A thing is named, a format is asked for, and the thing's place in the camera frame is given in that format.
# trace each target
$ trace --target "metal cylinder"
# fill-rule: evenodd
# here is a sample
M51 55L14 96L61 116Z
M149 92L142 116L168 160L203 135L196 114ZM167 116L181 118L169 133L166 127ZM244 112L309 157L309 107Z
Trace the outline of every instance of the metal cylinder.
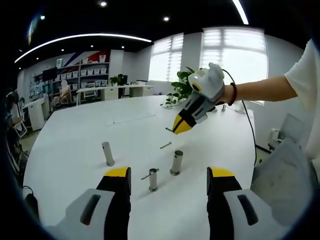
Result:
M115 165L116 162L115 162L114 158L112 157L110 143L107 142L107 141L103 142L102 143L102 148L103 148L106 164L109 167Z
M180 168L181 168L181 162L182 162L183 155L184 155L184 153L182 151L177 150L174 152L172 167L170 169L170 173L174 176L177 176L180 174Z
M158 190L158 185L157 185L157 169L151 168L149 170L149 190L151 192L155 192Z

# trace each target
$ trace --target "window blinds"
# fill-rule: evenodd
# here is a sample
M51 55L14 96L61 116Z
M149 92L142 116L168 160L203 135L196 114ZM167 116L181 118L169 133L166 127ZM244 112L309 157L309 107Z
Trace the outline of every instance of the window blinds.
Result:
M267 46L264 32L248 27L216 27L203 31L200 66L216 63L227 70L236 84L268 77ZM225 84L232 82L225 74Z
M150 59L149 81L178 81L177 72L181 67L183 43L183 33L154 43Z

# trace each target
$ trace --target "wrist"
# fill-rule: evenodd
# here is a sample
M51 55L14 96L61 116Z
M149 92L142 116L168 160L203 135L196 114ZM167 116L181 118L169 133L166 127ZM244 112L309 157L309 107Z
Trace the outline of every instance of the wrist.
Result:
M226 85L226 86L224 87L224 93L223 93L223 95L222 95L222 97L221 97L221 100L222 100L224 103L228 104L228 103L231 102L232 97L233 97L233 94L234 94L234 88L233 88L233 86L231 86L231 85Z

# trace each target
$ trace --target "white desk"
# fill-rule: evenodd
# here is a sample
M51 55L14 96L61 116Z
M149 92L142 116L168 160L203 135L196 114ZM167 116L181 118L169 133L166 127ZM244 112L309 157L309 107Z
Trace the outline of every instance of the white desk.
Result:
M49 117L49 98L46 96L31 101L22 107L22 109L25 108L28 108L32 130L36 131L42 129L45 125L45 119Z
M208 240L207 167L229 169L249 188L255 146L245 115L229 107L208 113L192 130L174 135L171 128L182 106L164 109L166 96L124 98L83 104L53 113L39 133L26 165L24 185L33 189L40 220L57 225L65 210L105 172L131 167L130 240ZM253 112L248 110L253 128ZM102 142L110 142L115 165L108 167ZM163 149L161 146L172 141ZM172 176L174 151L183 151L181 174ZM159 168L158 191L141 180Z
M129 96L143 97L152 96L154 94L154 86L151 85L123 85L123 86L98 86L80 88L76 91L76 105L81 104L81 93L88 91L101 91L102 101L118 99L118 89L129 89Z

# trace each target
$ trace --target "white sleeve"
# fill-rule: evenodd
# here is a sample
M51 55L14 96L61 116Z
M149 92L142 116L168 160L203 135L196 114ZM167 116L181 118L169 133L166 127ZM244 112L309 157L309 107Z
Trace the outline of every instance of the white sleeve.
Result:
M310 112L315 111L317 103L316 51L314 43L310 40L299 62L284 75L304 108Z

